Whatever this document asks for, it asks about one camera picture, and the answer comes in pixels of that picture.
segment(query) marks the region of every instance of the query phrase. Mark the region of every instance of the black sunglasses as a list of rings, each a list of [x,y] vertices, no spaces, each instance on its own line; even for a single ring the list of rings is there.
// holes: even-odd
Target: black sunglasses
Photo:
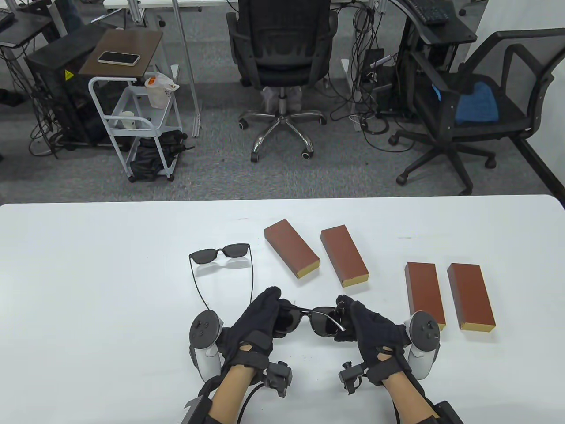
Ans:
[[[344,313],[343,308],[333,306],[306,309],[295,305],[281,305],[274,333],[280,336],[291,333],[296,330],[302,317],[308,317],[314,333],[322,337],[334,337],[338,332],[345,331],[339,322]]]
[[[251,259],[251,294],[249,295],[249,303],[251,303],[251,299],[253,298],[253,279],[254,279],[253,255],[251,254],[251,246],[248,243],[228,244],[223,249],[203,249],[188,255],[188,260],[190,262],[190,270],[192,272],[192,279],[194,280],[196,291],[198,292],[200,299],[202,299],[202,302],[206,306],[206,309],[210,309],[210,308],[208,307],[208,304],[202,297],[202,294],[200,293],[200,289],[198,288],[198,284],[196,284],[196,277],[194,276],[192,261],[194,261],[199,265],[210,263],[218,257],[218,252],[222,252],[228,258],[242,258],[243,256],[247,255],[247,252],[249,252],[249,257]]]

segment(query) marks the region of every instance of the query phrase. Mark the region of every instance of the chair backrest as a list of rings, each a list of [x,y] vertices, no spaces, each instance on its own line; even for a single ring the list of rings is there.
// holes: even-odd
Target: chair backrest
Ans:
[[[251,37],[255,61],[278,70],[312,63],[328,32],[331,0],[240,0],[237,29]]]
[[[564,57],[565,28],[496,32],[459,70],[457,88],[472,91],[466,86],[468,74],[490,77],[534,122],[553,80],[551,73]]]

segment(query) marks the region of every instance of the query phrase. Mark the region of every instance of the floor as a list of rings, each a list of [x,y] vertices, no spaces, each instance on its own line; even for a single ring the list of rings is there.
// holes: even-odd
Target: floor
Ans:
[[[463,0],[455,0],[456,6]],[[80,5],[85,18],[103,13],[100,5]],[[11,109],[0,105],[0,204],[14,202],[85,202],[219,200],[256,198],[319,198],[373,196],[450,196],[463,189],[462,183],[445,158],[438,158],[415,172],[405,187],[395,183],[396,176],[425,151],[417,145],[401,153],[383,153],[371,148],[352,122],[343,119],[301,124],[315,143],[315,157],[301,158],[303,146],[287,131],[278,131],[263,145],[262,158],[250,163],[254,136],[264,124],[251,124],[246,131],[237,125],[238,114],[261,106],[258,92],[243,88],[231,60],[225,23],[229,6],[184,14],[187,40],[193,61],[197,93],[203,101],[200,137],[189,139],[195,149],[181,155],[175,181],[127,181],[113,150],[79,149],[62,151],[59,159],[33,157],[28,153],[29,132],[35,125],[28,104]],[[464,19],[470,27],[478,25],[483,6],[470,9]],[[353,12],[340,13],[339,31],[334,39],[330,75],[338,89],[345,92],[339,59],[351,49]],[[162,13],[167,50],[181,57],[180,43],[172,13]],[[379,29],[379,43],[386,53],[394,54],[403,26],[403,15],[393,6]],[[459,52],[462,60],[465,51]],[[0,68],[0,86],[11,81]],[[305,109],[331,111],[336,107],[332,92],[320,85],[304,92]],[[178,93],[181,114],[190,133],[192,100],[187,87]],[[370,136],[370,142],[389,148],[389,134]],[[509,140],[480,143],[497,153],[498,167],[484,168],[484,161],[463,157],[475,184],[474,194],[548,193]]]

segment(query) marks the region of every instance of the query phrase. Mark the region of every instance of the chair seat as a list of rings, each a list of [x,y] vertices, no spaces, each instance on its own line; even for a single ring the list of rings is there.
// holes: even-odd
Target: chair seat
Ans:
[[[455,88],[458,75],[456,73],[441,74],[447,85]],[[472,74],[468,81],[469,87],[474,87],[476,83],[487,84],[496,100],[498,106],[499,121],[498,122],[464,122],[455,124],[453,137],[469,137],[469,136],[485,136],[500,133],[508,133],[513,131],[522,131],[531,126],[531,121],[526,115],[510,100],[494,82],[493,79],[484,76]],[[426,127],[432,134],[439,132],[440,125],[440,100],[436,92],[432,88],[432,83],[427,77],[418,78],[414,90],[414,107],[416,108],[420,118],[424,121]]]
[[[291,69],[273,69],[259,66],[259,79],[263,86],[267,87],[294,87],[298,85],[307,85],[310,78],[311,66]],[[249,81],[247,70],[243,66],[239,66],[240,74],[243,81]],[[329,60],[324,61],[320,69],[317,81],[321,80],[329,71]]]

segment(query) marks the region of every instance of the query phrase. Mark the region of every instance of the hand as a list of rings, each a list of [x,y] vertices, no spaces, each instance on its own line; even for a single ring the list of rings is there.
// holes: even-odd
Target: hand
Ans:
[[[225,328],[224,367],[229,366],[237,351],[243,345],[250,345],[253,352],[269,356],[273,351],[273,328],[279,315],[279,298],[281,290],[269,287],[247,307],[243,315],[231,328]],[[261,343],[247,340],[249,335],[261,333]]]
[[[357,346],[367,366],[373,366],[381,360],[379,353],[381,358],[388,359],[388,355],[382,354],[385,346],[393,351],[402,349],[404,337],[401,326],[395,325],[381,314],[370,311],[361,302],[354,301],[349,296],[338,296],[336,304],[341,304],[345,309],[345,316],[350,317],[354,334],[352,331],[346,331],[338,334],[334,339],[335,341],[357,340]]]

